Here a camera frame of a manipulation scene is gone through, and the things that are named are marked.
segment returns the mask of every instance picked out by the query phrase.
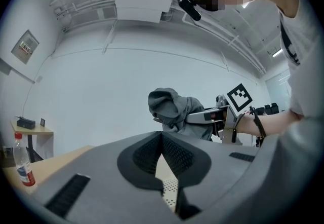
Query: wooden table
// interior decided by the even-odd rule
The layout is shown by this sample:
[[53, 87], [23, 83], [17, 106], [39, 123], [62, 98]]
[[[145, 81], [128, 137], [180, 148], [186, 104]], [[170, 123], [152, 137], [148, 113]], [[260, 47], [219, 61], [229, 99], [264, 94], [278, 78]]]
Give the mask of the wooden table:
[[52, 130], [49, 130], [46, 127], [41, 126], [39, 123], [37, 123], [33, 129], [25, 129], [22, 127], [18, 127], [16, 120], [12, 120], [12, 121], [10, 121], [10, 123], [16, 133], [21, 133], [21, 134], [27, 135], [30, 162], [34, 163], [35, 156], [34, 156], [34, 149], [32, 147], [32, 135], [53, 135], [54, 132]]
[[[61, 156], [32, 163], [31, 170], [35, 177], [36, 184], [41, 184], [53, 173], [92, 148], [93, 146], [87, 145]], [[25, 186], [22, 184], [22, 181], [19, 178], [16, 167], [3, 168], [3, 171], [12, 186], [23, 191], [25, 190]]]

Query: bottle label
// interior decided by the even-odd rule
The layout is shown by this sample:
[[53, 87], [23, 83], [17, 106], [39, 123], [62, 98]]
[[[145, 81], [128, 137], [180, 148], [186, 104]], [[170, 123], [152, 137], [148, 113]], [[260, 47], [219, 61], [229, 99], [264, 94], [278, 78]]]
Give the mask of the bottle label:
[[17, 167], [17, 172], [24, 185], [33, 186], [35, 184], [35, 178], [32, 174], [29, 162], [23, 166]]

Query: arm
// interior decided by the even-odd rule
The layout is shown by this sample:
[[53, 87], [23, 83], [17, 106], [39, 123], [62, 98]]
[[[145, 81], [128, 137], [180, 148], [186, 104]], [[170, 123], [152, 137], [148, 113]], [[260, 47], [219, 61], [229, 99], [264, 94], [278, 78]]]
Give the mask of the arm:
[[[289, 127], [291, 123], [300, 121], [302, 117], [303, 116], [296, 114], [291, 110], [286, 110], [274, 115], [259, 116], [259, 119], [267, 136], [271, 136], [274, 134], [281, 134]], [[261, 136], [260, 131], [253, 119], [253, 115], [244, 115], [237, 125], [237, 132]]]

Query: black box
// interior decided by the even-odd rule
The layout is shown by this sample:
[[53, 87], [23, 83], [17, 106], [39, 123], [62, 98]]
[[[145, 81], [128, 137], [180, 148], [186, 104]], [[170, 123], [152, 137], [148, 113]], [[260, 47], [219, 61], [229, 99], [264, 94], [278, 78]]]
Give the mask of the black box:
[[19, 117], [19, 120], [17, 121], [17, 126], [25, 129], [34, 129], [35, 125], [36, 125], [35, 121], [31, 121], [23, 117]]

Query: robotic arm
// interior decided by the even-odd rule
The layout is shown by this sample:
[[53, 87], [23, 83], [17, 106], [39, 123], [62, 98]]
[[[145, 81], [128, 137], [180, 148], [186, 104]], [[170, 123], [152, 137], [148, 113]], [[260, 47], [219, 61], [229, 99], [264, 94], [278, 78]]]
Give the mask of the robotic arm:
[[222, 143], [242, 145], [236, 132], [236, 126], [242, 116], [243, 114], [237, 117], [225, 96], [219, 95], [216, 98], [216, 107], [189, 114], [185, 121], [191, 124], [213, 124], [216, 135]]

